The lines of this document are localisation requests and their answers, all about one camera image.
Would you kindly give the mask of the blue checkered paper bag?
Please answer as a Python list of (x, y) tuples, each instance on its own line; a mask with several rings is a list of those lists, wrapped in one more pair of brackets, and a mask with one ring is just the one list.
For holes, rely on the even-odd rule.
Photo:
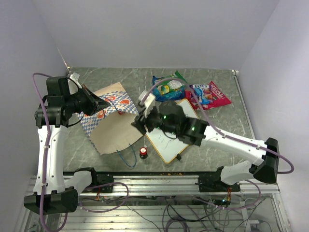
[(121, 151), (130, 147), (142, 137), (142, 134), (131, 125), (138, 110), (121, 83), (117, 82), (95, 92), (101, 99), (110, 103), (110, 107), (87, 116), (77, 114), (86, 136), (101, 155), (117, 153), (123, 162), (133, 169), (121, 155)]

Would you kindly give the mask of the blue fruit candy bag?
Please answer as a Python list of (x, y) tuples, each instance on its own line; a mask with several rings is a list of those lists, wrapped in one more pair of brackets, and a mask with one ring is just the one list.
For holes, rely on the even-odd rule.
[(176, 80), (169, 80), (160, 83), (152, 90), (156, 101), (177, 101), (185, 97), (184, 84)]

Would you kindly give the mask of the green snack packet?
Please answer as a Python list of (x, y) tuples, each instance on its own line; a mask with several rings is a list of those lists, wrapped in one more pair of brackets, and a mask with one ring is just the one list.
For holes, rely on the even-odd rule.
[[(175, 80), (162, 81), (167, 78), (175, 78)], [(187, 82), (178, 71), (164, 77), (152, 77), (153, 85), (160, 81), (162, 82), (153, 89), (153, 93), (158, 96), (163, 96), (174, 91), (179, 92), (184, 86), (183, 81)]]

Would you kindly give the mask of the red sweet chilli packet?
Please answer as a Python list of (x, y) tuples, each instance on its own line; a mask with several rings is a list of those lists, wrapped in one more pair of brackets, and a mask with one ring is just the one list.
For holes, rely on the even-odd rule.
[[(217, 98), (216, 102), (219, 104), (219, 107), (231, 104), (231, 100), (225, 96), (225, 94), (216, 86), (213, 81), (209, 82), (209, 84), (211, 86), (213, 95)], [(189, 90), (185, 91), (185, 98), (188, 100), (190, 96), (189, 92)]]

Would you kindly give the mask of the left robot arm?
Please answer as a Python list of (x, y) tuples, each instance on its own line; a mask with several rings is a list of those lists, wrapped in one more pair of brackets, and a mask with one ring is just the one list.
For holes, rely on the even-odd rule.
[(40, 142), (39, 164), (33, 193), (24, 197), (24, 207), (43, 215), (74, 212), (79, 194), (98, 188), (94, 168), (81, 168), (69, 180), (64, 179), (63, 152), (69, 119), (75, 113), (92, 116), (110, 106), (87, 87), (77, 85), (70, 93), (69, 78), (47, 77), (47, 95), (40, 97), (35, 112)]

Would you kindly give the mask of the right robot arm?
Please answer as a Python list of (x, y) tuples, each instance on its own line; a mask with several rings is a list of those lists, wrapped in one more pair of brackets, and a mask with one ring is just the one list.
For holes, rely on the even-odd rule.
[(279, 145), (276, 139), (258, 141), (214, 129), (205, 120), (188, 117), (183, 108), (173, 101), (159, 106), (144, 106), (131, 125), (143, 135), (158, 129), (163, 133), (173, 134), (184, 144), (209, 145), (245, 158), (244, 162), (217, 169), (213, 187), (218, 191), (250, 179), (266, 184), (277, 182), (279, 157), (276, 152)]

